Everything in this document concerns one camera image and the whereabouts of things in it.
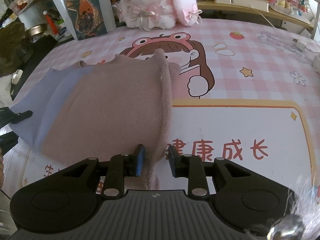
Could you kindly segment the Harry Potter book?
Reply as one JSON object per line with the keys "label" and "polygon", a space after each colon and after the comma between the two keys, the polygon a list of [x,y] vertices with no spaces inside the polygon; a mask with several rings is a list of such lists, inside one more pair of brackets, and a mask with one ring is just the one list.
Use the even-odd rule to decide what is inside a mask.
{"label": "Harry Potter book", "polygon": [[78,40],[107,33],[99,0],[65,0]]}

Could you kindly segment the white wooden bookshelf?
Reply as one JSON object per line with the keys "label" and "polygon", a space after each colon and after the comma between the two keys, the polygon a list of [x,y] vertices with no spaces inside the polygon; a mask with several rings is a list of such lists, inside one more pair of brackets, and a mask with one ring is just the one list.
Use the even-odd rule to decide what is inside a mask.
{"label": "white wooden bookshelf", "polygon": [[[16,0],[18,4],[30,0]],[[147,31],[186,27],[202,22],[196,0],[53,0],[76,40],[105,35],[116,28],[115,20]]]}

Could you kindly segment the lavender and pink sweater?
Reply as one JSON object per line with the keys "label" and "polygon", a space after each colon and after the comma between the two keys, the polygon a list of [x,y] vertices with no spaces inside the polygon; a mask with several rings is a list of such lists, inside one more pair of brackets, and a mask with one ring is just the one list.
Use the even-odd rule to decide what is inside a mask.
{"label": "lavender and pink sweater", "polygon": [[101,161],[145,146],[138,178],[131,189],[156,190],[155,166],[167,147],[172,94],[180,66],[161,49],[146,60],[116,55],[107,63],[76,62],[49,69],[18,103],[15,113],[32,115],[11,129],[33,150],[63,165],[88,157]]}

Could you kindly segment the brown plush toy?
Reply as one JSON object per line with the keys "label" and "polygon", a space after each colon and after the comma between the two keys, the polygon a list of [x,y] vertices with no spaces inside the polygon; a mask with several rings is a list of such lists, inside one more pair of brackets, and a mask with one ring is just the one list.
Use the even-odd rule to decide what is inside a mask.
{"label": "brown plush toy", "polygon": [[34,50],[25,35],[25,27],[21,22],[12,22],[1,29],[1,77],[13,74],[26,63]]}

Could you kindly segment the pink plush bunny toy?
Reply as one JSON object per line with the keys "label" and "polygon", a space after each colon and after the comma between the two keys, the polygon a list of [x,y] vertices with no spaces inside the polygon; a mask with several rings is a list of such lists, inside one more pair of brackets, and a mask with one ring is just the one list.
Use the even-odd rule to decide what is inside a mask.
{"label": "pink plush bunny toy", "polygon": [[113,7],[120,22],[133,29],[172,29],[202,22],[196,0],[120,0]]}

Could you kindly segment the white power strip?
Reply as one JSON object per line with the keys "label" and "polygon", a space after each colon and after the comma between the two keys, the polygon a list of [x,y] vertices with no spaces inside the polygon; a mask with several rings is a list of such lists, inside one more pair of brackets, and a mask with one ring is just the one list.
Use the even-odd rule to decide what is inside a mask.
{"label": "white power strip", "polygon": [[317,73],[319,73],[319,44],[305,42],[303,40],[298,40],[295,38],[293,39],[293,41],[296,43],[296,47],[302,52],[309,51],[313,54],[311,66]]}

